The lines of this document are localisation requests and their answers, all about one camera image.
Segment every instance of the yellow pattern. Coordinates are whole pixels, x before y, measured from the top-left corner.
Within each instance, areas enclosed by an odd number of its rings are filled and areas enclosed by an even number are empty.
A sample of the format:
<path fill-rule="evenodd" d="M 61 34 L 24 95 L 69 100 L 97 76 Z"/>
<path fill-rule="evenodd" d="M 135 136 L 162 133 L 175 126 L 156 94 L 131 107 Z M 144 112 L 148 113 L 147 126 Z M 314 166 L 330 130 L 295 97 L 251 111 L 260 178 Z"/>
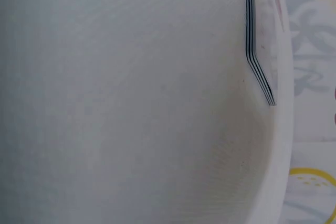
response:
<path fill-rule="evenodd" d="M 289 175 L 298 175 L 298 174 L 309 174 L 309 175 L 319 176 L 321 178 L 324 178 L 326 181 L 328 181 L 334 187 L 336 187 L 336 179 L 333 176 L 331 176 L 329 173 L 326 173 L 322 170 L 313 169 L 313 168 L 292 168 L 289 171 Z M 332 214 L 330 215 L 330 217 L 328 218 L 328 220 L 326 220 L 326 222 L 324 224 L 331 224 L 331 222 L 335 219 L 335 217 L 336 217 L 336 206 L 334 208 L 334 211 L 332 212 Z"/>

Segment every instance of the gray floral pattern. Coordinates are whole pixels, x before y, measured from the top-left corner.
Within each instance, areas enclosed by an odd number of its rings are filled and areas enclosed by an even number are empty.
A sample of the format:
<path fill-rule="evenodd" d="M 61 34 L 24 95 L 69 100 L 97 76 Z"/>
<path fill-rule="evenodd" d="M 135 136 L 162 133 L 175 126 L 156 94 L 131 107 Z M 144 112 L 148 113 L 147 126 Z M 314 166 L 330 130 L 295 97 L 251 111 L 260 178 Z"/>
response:
<path fill-rule="evenodd" d="M 311 61 L 308 67 L 295 66 L 294 70 L 300 74 L 300 77 L 294 80 L 295 96 L 302 94 L 305 90 L 325 93 L 330 90 L 323 84 L 323 74 L 319 71 L 315 64 L 318 61 L 330 61 L 336 59 L 336 49 L 334 45 L 326 42 L 325 36 L 336 38 L 336 28 L 328 24 L 314 23 L 312 18 L 318 11 L 312 7 L 302 8 L 304 4 L 313 2 L 314 0 L 286 0 L 290 30 L 292 33 L 292 50 L 293 59 L 298 61 Z M 300 54 L 299 49 L 303 44 L 309 43 L 315 49 L 317 54 Z"/>

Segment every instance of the striped strap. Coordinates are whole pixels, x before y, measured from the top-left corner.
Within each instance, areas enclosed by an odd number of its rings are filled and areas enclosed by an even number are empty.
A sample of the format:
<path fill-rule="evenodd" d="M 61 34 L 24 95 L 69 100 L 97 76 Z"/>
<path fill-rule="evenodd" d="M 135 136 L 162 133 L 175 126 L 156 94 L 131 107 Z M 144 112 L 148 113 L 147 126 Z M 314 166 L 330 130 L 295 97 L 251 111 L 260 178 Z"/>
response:
<path fill-rule="evenodd" d="M 275 106 L 272 89 L 256 57 L 255 0 L 246 0 L 246 58 L 270 106 Z"/>

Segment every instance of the plastic tub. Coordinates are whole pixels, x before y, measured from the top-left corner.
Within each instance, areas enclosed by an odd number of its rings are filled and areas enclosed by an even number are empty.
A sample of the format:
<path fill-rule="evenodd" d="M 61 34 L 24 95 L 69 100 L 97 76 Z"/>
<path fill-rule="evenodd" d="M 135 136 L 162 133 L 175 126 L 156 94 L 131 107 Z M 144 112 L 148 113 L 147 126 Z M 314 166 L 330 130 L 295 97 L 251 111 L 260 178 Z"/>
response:
<path fill-rule="evenodd" d="M 276 223 L 292 59 L 271 108 L 245 1 L 0 0 L 0 222 Z"/>

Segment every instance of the yellow circle design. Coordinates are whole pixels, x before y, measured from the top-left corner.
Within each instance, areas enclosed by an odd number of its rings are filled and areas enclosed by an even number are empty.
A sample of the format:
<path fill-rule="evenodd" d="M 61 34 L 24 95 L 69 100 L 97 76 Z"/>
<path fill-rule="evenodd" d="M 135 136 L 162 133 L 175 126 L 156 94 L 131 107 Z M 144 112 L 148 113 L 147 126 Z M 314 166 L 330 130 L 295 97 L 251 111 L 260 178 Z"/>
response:
<path fill-rule="evenodd" d="M 297 174 L 316 175 L 316 176 L 324 178 L 331 185 L 336 187 L 336 179 L 333 176 L 331 176 L 329 173 L 326 173 L 322 170 L 313 169 L 313 168 L 292 168 L 291 170 L 289 170 L 289 175 L 297 175 Z M 335 217 L 336 217 L 336 206 L 334 208 L 334 211 L 332 212 L 332 214 L 330 215 L 330 217 L 328 218 L 328 220 L 326 220 L 324 224 L 331 224 L 331 222 L 334 220 Z"/>

